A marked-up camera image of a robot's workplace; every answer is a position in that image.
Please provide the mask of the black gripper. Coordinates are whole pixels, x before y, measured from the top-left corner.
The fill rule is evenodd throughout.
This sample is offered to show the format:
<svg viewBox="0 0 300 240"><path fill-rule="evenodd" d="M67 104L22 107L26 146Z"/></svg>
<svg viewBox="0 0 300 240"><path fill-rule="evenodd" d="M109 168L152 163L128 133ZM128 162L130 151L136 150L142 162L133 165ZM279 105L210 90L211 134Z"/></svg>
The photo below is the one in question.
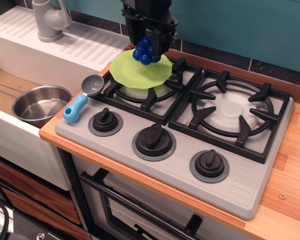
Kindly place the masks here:
<svg viewBox="0 0 300 240"><path fill-rule="evenodd" d="M158 59L178 39L178 20L170 13L171 0L123 0L122 4L122 15L134 46L146 35L146 29L153 31L152 56Z"/></svg>

